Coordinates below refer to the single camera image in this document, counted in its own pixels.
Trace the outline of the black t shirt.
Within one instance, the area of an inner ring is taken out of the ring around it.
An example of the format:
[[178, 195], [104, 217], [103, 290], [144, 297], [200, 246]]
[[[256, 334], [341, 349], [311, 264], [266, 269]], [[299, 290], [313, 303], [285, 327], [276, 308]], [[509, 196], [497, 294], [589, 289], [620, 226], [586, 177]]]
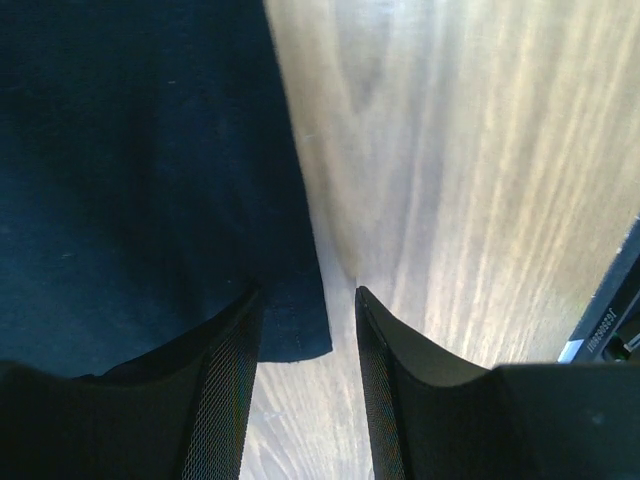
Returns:
[[260, 1], [1, 5], [1, 356], [100, 374], [263, 295], [263, 362], [332, 348]]

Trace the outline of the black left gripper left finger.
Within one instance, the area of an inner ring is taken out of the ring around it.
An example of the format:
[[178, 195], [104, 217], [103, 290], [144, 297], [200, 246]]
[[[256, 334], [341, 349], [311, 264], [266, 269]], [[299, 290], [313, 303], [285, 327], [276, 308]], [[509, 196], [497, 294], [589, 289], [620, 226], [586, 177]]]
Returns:
[[235, 479], [261, 341], [250, 289], [100, 376], [1, 365], [5, 479]]

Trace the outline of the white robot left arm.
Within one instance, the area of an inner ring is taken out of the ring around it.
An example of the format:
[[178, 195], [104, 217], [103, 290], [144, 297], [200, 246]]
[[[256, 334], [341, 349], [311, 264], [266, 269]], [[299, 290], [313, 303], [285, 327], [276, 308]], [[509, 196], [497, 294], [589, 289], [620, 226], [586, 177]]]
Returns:
[[[485, 369], [355, 293], [379, 479], [635, 479], [639, 231], [554, 364]], [[250, 289], [213, 319], [101, 376], [1, 366], [5, 479], [235, 479], [262, 327]]]

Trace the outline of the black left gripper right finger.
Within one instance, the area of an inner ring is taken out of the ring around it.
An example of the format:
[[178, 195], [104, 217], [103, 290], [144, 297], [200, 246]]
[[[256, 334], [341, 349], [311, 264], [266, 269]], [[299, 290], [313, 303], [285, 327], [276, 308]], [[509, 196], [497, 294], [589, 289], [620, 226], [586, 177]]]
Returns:
[[357, 344], [378, 479], [635, 479], [634, 364], [475, 365], [366, 287]]

